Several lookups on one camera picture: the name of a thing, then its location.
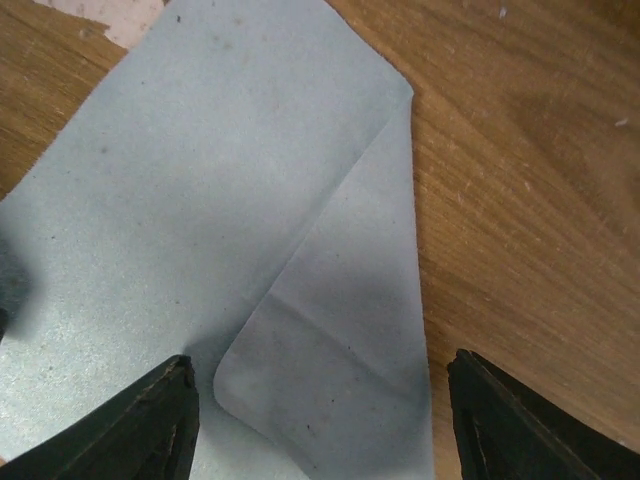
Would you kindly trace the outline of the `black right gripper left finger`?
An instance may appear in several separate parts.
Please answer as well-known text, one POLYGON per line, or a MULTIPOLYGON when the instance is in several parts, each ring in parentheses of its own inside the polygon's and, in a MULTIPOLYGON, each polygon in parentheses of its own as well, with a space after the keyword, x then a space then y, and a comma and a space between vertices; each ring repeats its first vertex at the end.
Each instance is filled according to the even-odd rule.
POLYGON ((174 355, 1 467, 3 479, 187 479, 199 433, 191 358, 174 355))

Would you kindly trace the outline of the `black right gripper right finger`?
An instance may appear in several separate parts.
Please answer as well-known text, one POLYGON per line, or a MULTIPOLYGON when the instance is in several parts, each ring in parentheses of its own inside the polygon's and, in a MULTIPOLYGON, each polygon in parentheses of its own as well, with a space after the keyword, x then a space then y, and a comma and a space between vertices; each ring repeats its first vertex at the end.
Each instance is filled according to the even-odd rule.
POLYGON ((469 350, 447 366, 464 479, 637 479, 639 454, 469 350))

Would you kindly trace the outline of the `light blue cleaning cloth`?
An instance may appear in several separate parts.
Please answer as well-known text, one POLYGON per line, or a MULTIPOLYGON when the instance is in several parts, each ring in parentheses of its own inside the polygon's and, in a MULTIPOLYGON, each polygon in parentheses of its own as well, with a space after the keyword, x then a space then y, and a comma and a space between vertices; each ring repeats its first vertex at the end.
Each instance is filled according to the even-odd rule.
POLYGON ((196 479, 430 479, 403 76, 323 1, 173 1, 1 203, 14 458, 192 357, 196 479))

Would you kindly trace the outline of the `pink glasses case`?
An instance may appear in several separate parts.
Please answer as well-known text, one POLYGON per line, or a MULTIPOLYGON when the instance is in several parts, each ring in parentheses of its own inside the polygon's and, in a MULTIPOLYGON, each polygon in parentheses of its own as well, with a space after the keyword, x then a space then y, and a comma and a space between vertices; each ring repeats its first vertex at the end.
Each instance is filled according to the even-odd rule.
POLYGON ((168 5, 163 0, 36 0, 36 3, 105 25, 105 37, 126 50, 142 40, 168 5))

